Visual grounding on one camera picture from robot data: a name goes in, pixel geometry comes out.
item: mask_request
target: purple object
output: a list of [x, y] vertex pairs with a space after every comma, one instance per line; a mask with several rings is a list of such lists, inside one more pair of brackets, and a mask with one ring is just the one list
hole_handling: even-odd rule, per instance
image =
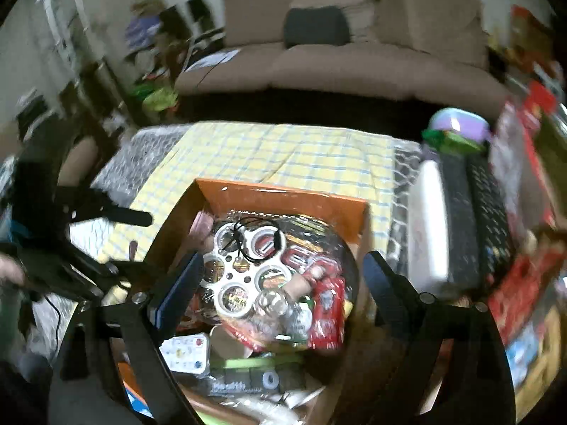
[[429, 129], [453, 131], [479, 144], [484, 143], [490, 134], [484, 118], [460, 109], [439, 110], [429, 121]]

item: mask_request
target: cardboard box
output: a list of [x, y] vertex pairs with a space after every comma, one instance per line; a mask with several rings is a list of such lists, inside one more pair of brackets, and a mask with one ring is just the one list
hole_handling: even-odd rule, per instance
[[304, 214], [325, 221], [350, 247], [360, 272], [358, 298], [349, 318], [347, 343], [338, 357], [318, 356], [321, 369], [333, 368], [327, 388], [308, 406], [307, 423], [327, 423], [341, 396], [345, 363], [357, 352], [357, 337], [367, 325], [367, 306], [372, 302], [362, 279], [362, 260], [370, 251], [369, 207], [366, 201], [313, 191], [268, 185], [196, 179], [165, 220], [145, 262], [168, 269], [200, 210], [223, 216], [230, 210], [270, 214]]

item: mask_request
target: checkered cloth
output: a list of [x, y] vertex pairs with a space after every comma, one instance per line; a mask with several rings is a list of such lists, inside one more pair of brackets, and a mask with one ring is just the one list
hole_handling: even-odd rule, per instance
[[386, 253], [393, 199], [393, 140], [347, 129], [206, 121], [193, 125], [130, 206], [149, 211], [148, 228], [116, 225], [98, 259], [126, 259], [131, 240], [142, 260], [196, 178], [265, 183], [368, 201], [373, 248]]

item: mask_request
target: sofa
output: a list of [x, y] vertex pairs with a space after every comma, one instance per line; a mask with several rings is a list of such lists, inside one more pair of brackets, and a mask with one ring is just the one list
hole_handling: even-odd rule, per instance
[[[177, 91], [193, 103], [204, 97], [219, 103], [219, 96], [239, 95], [246, 96], [245, 102], [250, 103], [261, 92], [319, 92], [325, 100], [330, 96], [349, 97], [350, 104], [353, 97], [379, 98], [381, 103], [412, 102], [418, 104], [416, 110], [426, 110], [428, 117], [440, 107], [457, 107], [494, 122], [506, 101], [507, 90], [488, 73], [483, 5], [479, 0], [223, 3], [224, 50], [239, 51], [228, 62], [191, 69], [178, 77]], [[287, 49], [284, 26], [290, 8], [327, 5], [339, 6], [347, 14], [351, 42], [342, 46], [303, 44]], [[375, 106], [367, 108], [373, 112], [365, 122], [404, 122], [399, 117], [382, 117]], [[235, 119], [246, 119], [246, 115]], [[424, 121], [425, 117], [416, 126], [422, 129]], [[356, 127], [348, 122], [343, 126]]]

